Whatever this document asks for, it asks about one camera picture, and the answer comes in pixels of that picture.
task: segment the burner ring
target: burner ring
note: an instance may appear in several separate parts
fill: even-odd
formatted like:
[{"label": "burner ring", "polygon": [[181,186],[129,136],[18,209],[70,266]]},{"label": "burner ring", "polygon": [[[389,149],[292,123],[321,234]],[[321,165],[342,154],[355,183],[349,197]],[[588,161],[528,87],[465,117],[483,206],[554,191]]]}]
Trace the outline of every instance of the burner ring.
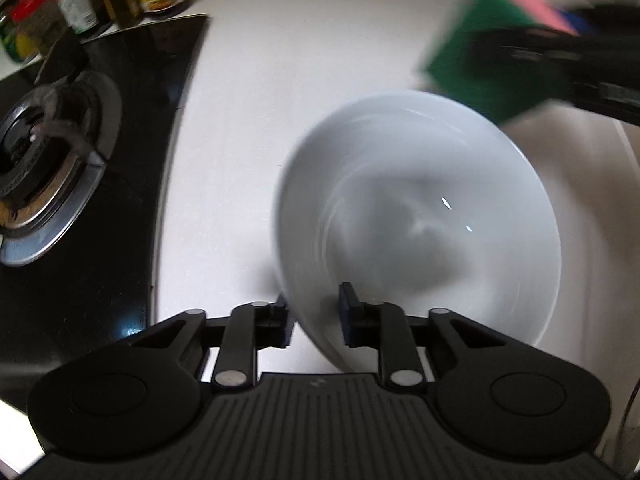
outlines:
[{"label": "burner ring", "polygon": [[[42,112],[41,120],[53,120],[57,118],[59,104],[60,96],[53,86],[40,86],[25,94],[0,123],[0,147],[5,143],[7,134],[17,121],[33,114],[36,110]],[[49,141],[50,139],[35,139],[12,168],[0,173],[0,198],[9,195],[20,186],[46,152]]]}]

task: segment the red bottle cap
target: red bottle cap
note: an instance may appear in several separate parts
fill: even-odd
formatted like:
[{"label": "red bottle cap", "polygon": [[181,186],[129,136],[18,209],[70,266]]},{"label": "red bottle cap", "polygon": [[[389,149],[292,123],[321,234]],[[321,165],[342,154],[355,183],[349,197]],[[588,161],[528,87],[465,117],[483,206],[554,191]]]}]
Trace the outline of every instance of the red bottle cap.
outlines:
[{"label": "red bottle cap", "polygon": [[14,23],[21,22],[24,18],[31,16],[38,7],[47,0],[20,0],[11,11],[11,19]]}]

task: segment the bowl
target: bowl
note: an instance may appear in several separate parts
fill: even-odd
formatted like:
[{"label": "bowl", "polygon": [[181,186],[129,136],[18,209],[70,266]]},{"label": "bowl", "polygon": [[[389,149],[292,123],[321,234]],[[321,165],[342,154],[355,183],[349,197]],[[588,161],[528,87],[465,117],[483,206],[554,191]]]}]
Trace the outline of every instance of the bowl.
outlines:
[{"label": "bowl", "polygon": [[407,314],[444,307],[528,344],[553,313],[560,240],[545,189],[487,119],[418,91],[339,109],[290,158],[275,202],[278,278],[311,340],[345,371],[338,284]]}]

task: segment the white countertop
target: white countertop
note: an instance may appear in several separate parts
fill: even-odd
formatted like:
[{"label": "white countertop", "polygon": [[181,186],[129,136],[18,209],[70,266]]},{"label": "white countertop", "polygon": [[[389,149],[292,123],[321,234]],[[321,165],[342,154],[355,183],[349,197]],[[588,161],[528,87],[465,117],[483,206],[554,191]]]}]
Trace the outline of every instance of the white countertop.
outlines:
[{"label": "white countertop", "polygon": [[[274,300],[271,205],[287,155],[345,101],[371,91],[418,88],[417,67],[456,1],[196,0],[189,13],[206,12],[212,22],[175,147],[162,226],[158,319],[187,308],[226,316],[238,304]],[[7,74],[3,69],[0,62],[0,73]],[[638,350],[638,342],[615,337],[630,336],[630,326],[640,321],[640,308],[634,308],[640,296],[630,284],[637,258],[622,253],[612,237],[628,232],[638,215],[630,203],[640,190],[635,159],[615,121],[557,106],[539,117],[547,133],[560,132],[557,137],[539,136],[540,118],[532,116],[508,133],[552,199],[563,280],[569,277],[542,347],[596,373],[619,411],[627,383],[640,373],[640,360],[638,366],[611,365],[620,352]],[[584,160],[567,162],[567,153]],[[600,181],[595,190],[584,184],[591,175]],[[624,218],[601,214],[607,207],[623,207]],[[625,264],[623,276],[618,271]],[[617,296],[608,296],[612,290]],[[624,302],[623,308],[604,310],[609,298]],[[335,370],[299,328],[292,348],[261,351],[258,364],[260,370]],[[0,460],[23,471],[41,453],[33,432],[24,415],[1,402],[0,420]]]}]

